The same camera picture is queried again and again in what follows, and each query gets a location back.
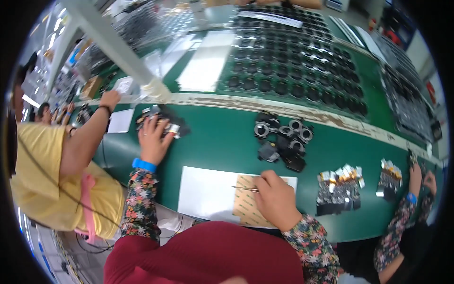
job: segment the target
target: floral shirt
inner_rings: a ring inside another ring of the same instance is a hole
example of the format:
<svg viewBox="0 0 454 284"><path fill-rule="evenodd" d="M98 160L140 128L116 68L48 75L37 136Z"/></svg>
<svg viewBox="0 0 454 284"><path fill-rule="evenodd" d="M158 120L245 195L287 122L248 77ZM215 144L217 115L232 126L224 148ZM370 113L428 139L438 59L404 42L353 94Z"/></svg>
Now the floral shirt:
<svg viewBox="0 0 454 284"><path fill-rule="evenodd" d="M139 235L159 243L154 197L154 175L145 169L136 169L129 180L126 215L122 223L122 237ZM301 260L306 283L328 284L337 282L339 258L325 239L325 228L313 217L304 214L290 231L282 233Z"/></svg>

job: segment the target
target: tweezers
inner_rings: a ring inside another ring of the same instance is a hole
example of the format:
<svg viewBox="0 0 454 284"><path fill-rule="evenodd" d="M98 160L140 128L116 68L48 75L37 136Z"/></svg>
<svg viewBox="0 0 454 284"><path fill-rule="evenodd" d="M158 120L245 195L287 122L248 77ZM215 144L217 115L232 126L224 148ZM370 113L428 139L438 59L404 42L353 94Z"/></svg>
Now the tweezers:
<svg viewBox="0 0 454 284"><path fill-rule="evenodd" d="M238 188L238 189L249 190L249 191L252 191L252 192L259 192L256 187L241 187L241 186L233 186L233 185L232 185L232 187Z"/></svg>

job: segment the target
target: pink strap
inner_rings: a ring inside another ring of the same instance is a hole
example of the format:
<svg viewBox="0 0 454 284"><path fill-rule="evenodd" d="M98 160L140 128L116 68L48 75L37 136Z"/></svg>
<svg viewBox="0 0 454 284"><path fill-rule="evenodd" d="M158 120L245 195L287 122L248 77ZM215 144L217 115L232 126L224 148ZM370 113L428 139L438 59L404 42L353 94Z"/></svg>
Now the pink strap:
<svg viewBox="0 0 454 284"><path fill-rule="evenodd" d="M96 239L96 233L94 230L94 220L93 220L93 211L91 211L91 200L90 200L90 190L94 187L95 181L92 175L83 173L82 180L80 183L81 187L81 198L80 202L84 205L84 218L85 218L85 225L87 226L88 231L88 240L86 240L89 244L94 244ZM79 230L75 230L77 233L86 234L84 232L80 232Z"/></svg>

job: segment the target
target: yellow shirt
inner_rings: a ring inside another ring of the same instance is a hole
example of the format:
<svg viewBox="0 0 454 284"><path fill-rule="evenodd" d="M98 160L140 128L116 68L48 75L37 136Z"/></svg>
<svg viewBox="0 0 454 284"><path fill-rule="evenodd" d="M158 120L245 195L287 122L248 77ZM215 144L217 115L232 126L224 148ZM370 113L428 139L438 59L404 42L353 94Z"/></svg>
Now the yellow shirt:
<svg viewBox="0 0 454 284"><path fill-rule="evenodd" d="M39 123L17 124L18 140L21 139L36 162L49 175L35 165L18 141L16 175L11 179L13 199L20 210L31 219L52 229L72 231L75 228L86 231L83 208L60 191L60 188L80 200L81 175L65 176L59 180L65 130L61 126L47 126ZM91 174L96 184L90 191L92 209L120 224L123 215L124 195L120 183L102 168L91 162L84 170ZM97 213L93 213L96 235L104 239L114 236L118 226Z"/></svg>

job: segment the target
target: blue watch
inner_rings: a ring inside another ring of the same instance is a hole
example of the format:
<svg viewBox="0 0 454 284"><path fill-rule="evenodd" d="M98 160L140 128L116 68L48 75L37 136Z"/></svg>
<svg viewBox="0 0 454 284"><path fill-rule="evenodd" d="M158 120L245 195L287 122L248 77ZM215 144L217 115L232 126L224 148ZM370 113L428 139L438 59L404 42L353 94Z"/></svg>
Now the blue watch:
<svg viewBox="0 0 454 284"><path fill-rule="evenodd" d="M139 158L135 158L133 161L133 168L141 168L141 169L146 169L152 173L156 171L156 166L153 165L152 163L142 161Z"/></svg>
<svg viewBox="0 0 454 284"><path fill-rule="evenodd" d="M410 201L410 202L413 203L413 204L416 204L416 202L418 201L418 200L416 199L416 196L415 196L413 193L411 193L411 192L409 192L409 193L407 194L407 200Z"/></svg>

